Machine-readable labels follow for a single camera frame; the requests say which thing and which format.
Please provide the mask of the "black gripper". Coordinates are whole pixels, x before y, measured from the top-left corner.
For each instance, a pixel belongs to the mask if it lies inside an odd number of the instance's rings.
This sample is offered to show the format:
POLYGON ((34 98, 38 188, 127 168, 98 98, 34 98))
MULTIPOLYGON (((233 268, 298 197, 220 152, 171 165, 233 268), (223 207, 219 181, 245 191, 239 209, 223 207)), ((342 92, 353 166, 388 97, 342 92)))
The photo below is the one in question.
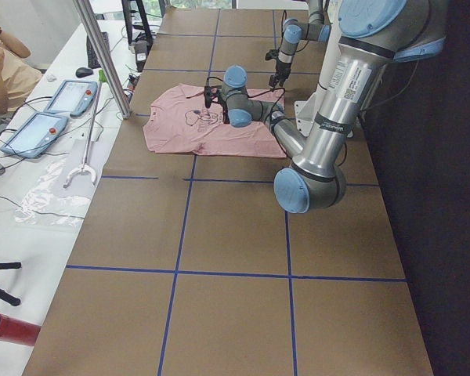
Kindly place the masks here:
POLYGON ((289 78, 291 73, 291 63, 285 63, 281 60, 276 60, 276 72, 269 78, 269 86, 276 87, 279 82, 279 86, 283 87, 285 81, 289 78))
POLYGON ((209 89, 209 106, 217 104, 222 108, 222 111, 226 110, 226 101, 221 88, 210 88, 209 89))

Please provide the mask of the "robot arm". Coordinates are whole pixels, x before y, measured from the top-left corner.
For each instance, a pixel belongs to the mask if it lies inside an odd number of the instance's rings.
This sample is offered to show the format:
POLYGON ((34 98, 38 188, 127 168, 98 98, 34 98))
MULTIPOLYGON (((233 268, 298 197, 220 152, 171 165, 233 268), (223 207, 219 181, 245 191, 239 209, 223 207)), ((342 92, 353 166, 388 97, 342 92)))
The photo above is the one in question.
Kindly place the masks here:
POLYGON ((308 6, 308 22, 287 18, 282 22, 281 42, 277 49, 266 53, 265 60, 275 60, 275 73, 270 76, 269 86, 283 87, 291 73, 291 65, 300 41, 327 42, 331 25, 326 23, 326 8, 323 1, 305 1, 308 6))
POLYGON ((386 65, 433 57, 446 39, 445 1, 344 1, 332 23, 322 2, 310 1, 308 8, 307 22, 283 22, 280 46, 266 54, 276 63, 269 80, 276 88, 288 79, 299 42, 326 44, 319 84, 306 104, 307 135, 279 103, 249 97, 243 67, 229 67, 221 85, 204 88, 205 103, 221 105, 226 123, 242 128, 260 121, 287 153, 291 164, 276 174, 273 190, 290 213, 328 208, 343 198, 345 176, 336 160, 386 65))

